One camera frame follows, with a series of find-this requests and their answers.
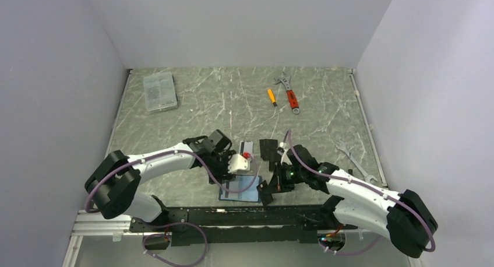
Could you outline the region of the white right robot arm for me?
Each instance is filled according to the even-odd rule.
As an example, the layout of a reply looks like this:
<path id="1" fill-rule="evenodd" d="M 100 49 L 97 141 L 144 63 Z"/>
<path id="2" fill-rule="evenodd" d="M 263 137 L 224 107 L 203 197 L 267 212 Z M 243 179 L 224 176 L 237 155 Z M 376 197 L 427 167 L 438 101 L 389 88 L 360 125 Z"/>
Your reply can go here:
<path id="1" fill-rule="evenodd" d="M 439 225 L 416 192 L 380 188 L 337 165 L 318 162 L 302 145 L 280 143 L 270 158 L 271 185 L 276 193 L 304 183 L 329 195 L 316 214 L 326 228 L 349 225 L 367 229 L 412 258 L 435 250 L 433 235 Z"/>

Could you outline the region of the black VIP credit card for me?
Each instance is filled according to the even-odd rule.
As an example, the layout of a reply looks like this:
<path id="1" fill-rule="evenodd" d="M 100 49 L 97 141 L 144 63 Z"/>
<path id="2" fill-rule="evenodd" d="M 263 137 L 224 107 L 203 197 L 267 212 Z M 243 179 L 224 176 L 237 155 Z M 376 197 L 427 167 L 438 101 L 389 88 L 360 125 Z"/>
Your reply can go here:
<path id="1" fill-rule="evenodd" d="M 268 206 L 274 201 L 272 194 L 276 193 L 276 190 L 273 186 L 269 185 L 266 181 L 263 181 L 256 188 L 263 206 Z"/>

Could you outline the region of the blue leather card holder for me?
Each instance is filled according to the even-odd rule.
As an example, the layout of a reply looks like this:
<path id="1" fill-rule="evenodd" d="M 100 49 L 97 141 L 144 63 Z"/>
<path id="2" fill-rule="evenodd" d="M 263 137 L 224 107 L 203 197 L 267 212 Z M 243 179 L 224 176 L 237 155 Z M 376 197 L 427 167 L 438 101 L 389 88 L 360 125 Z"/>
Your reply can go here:
<path id="1" fill-rule="evenodd" d="M 235 202 L 249 202 L 260 203 L 259 193 L 256 189 L 263 181 L 261 176 L 257 176 L 254 179 L 253 184 L 243 192 L 237 192 L 240 189 L 245 189 L 253 180 L 253 176 L 248 175 L 236 175 L 232 181 L 227 181 L 223 186 L 229 191 L 224 191 L 222 188 L 219 190 L 219 201 L 235 201 Z"/>

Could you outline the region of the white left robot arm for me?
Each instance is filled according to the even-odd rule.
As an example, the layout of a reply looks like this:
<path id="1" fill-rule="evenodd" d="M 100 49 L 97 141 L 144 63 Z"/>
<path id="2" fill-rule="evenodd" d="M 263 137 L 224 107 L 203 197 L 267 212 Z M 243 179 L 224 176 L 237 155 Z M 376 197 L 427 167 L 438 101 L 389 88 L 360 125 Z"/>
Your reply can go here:
<path id="1" fill-rule="evenodd" d="M 101 213 L 105 219 L 120 215 L 136 217 L 153 232 L 166 227 L 169 211 L 154 195 L 141 195 L 137 189 L 154 178 L 179 170 L 202 167 L 210 183 L 221 185 L 233 175 L 228 166 L 236 154 L 232 141 L 219 129 L 209 136 L 197 136 L 163 150 L 125 155 L 109 153 L 84 184 L 87 213 Z"/>

